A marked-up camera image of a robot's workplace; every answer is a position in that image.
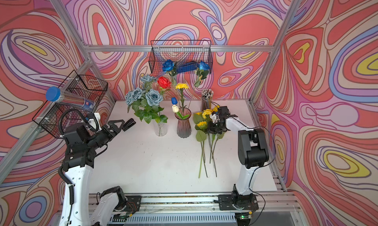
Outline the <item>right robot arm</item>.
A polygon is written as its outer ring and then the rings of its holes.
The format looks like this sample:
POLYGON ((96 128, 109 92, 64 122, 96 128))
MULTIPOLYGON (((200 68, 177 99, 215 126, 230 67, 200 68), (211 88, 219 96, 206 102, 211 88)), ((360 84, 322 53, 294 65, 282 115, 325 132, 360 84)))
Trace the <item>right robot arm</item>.
POLYGON ((220 194, 215 203, 221 211, 259 209, 257 195, 253 190, 258 172, 269 165, 270 153, 265 132, 260 127, 250 127, 238 116, 232 115, 226 106, 221 106, 210 115, 211 124, 208 128, 211 134, 224 134, 227 131, 237 133, 238 159, 241 164, 237 183, 230 194, 220 194))

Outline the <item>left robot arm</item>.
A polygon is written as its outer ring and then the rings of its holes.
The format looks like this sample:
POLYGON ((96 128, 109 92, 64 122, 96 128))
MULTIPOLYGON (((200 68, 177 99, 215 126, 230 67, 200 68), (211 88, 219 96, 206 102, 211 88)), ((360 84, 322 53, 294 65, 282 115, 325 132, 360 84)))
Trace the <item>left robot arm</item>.
POLYGON ((108 143, 121 131, 135 125, 134 119, 114 120, 100 126, 94 113, 85 116, 78 109, 65 111, 58 123, 61 137, 67 149, 58 174, 65 183, 65 196, 60 216, 61 226, 106 226, 114 211, 134 214, 138 207, 125 196, 119 186, 103 191, 99 203, 89 213, 89 188, 94 169, 94 160, 108 143))

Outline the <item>yellow rose spray stem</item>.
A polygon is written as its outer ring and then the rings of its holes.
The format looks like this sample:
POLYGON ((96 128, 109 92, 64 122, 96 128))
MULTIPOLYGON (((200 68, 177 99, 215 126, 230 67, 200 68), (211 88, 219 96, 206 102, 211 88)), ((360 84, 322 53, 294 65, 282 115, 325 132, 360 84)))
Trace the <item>yellow rose spray stem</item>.
MULTIPOLYGON (((219 106, 216 105, 212 110, 217 111, 218 108, 219 108, 219 106)), ((193 121, 194 121, 195 125, 198 122, 203 121, 202 112, 203 111, 200 111, 200 112, 197 112, 197 113, 194 114, 193 121)), ((209 161, 210 161, 210 147, 209 147, 209 144, 208 144, 208 140, 205 141, 205 155, 206 155, 206 163, 209 163, 209 161)))

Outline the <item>yellow sunflower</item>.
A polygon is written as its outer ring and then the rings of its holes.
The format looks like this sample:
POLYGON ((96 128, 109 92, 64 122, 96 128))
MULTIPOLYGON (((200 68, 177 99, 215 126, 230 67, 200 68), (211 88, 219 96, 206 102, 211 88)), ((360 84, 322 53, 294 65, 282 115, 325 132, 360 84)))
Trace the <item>yellow sunflower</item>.
POLYGON ((217 137, 216 137, 216 144, 219 140, 223 139, 224 135, 225 135, 225 131, 222 131, 221 133, 217 133, 215 134, 217 137))

